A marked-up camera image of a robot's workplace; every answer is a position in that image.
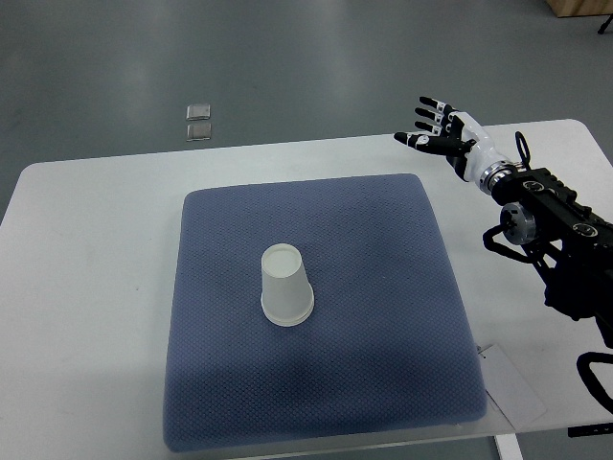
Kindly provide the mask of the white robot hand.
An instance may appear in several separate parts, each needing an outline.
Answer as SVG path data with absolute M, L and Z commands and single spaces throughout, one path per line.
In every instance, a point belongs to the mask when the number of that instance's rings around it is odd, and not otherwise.
M 420 96 L 415 128 L 433 135 L 396 132 L 394 139 L 420 152 L 447 156 L 447 162 L 465 182 L 486 182 L 494 170 L 508 164 L 487 131 L 467 112 L 449 103 Z

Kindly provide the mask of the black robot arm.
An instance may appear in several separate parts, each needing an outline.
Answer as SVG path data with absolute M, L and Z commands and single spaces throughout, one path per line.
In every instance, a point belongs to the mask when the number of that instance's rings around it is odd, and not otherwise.
M 595 320 L 612 345 L 612 225 L 577 201 L 577 192 L 546 168 L 533 168 L 524 134 L 515 132 L 516 162 L 499 152 L 468 113 L 428 97 L 415 110 L 416 132 L 402 145 L 446 159 L 463 181 L 500 205 L 499 222 L 483 235 L 485 249 L 532 265 L 545 284 L 546 306 L 575 321 Z

